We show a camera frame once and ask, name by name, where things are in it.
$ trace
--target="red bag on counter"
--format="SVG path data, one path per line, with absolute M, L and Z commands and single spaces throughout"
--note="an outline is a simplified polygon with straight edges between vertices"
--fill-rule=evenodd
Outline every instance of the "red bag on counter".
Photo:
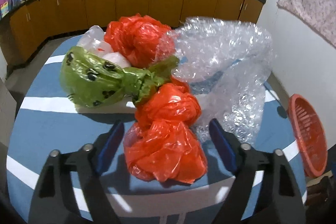
M 163 85 L 135 113 L 138 120 L 127 132 L 124 152 L 129 172 L 142 180 L 174 179 L 193 183 L 207 171 L 200 143 L 188 128 L 201 115 L 186 83 Z
M 171 28 L 150 16 L 121 17 L 110 22 L 104 40 L 115 52 L 120 52 L 136 68 L 146 68 L 161 56 L 175 52 L 173 40 L 160 38 Z

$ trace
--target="metal screw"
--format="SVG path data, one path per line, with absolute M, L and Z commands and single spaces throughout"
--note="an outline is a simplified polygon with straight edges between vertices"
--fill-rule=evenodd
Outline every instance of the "metal screw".
M 284 152 L 281 149 L 276 149 L 276 150 L 274 150 L 274 152 L 278 156 L 282 156 L 284 154 Z
M 57 157 L 59 155 L 59 150 L 52 150 L 51 152 L 50 152 L 50 156 L 51 157 Z
M 93 148 L 93 145 L 91 143 L 87 143 L 86 145 L 83 146 L 83 150 L 88 152 Z
M 242 143 L 242 144 L 240 145 L 240 147 L 241 147 L 243 150 L 246 150 L 246 151 L 248 151 L 248 150 L 251 149 L 251 145 L 249 145 L 248 143 Z

